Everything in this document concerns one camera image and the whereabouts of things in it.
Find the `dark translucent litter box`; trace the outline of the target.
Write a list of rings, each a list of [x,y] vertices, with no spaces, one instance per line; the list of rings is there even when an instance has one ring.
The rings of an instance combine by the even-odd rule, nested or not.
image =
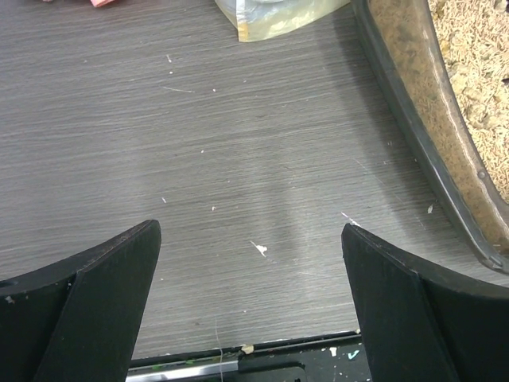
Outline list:
[[[447,217],[493,271],[508,272],[508,205],[449,81],[426,1],[354,1],[364,52]]]

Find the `bin with plastic liner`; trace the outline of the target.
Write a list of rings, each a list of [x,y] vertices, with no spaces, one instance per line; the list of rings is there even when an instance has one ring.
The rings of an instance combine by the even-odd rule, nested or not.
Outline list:
[[[239,42],[264,41],[293,32],[346,6],[349,0],[215,0],[236,28]]]

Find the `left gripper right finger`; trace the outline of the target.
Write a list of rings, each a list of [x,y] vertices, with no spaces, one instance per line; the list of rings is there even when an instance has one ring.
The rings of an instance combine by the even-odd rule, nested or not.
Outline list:
[[[508,289],[347,224],[342,252],[374,381],[506,381]]]

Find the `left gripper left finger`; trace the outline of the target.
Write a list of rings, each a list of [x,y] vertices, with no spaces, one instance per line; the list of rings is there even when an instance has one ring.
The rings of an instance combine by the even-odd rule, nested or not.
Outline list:
[[[146,220],[1,282],[3,381],[124,381],[161,248]]]

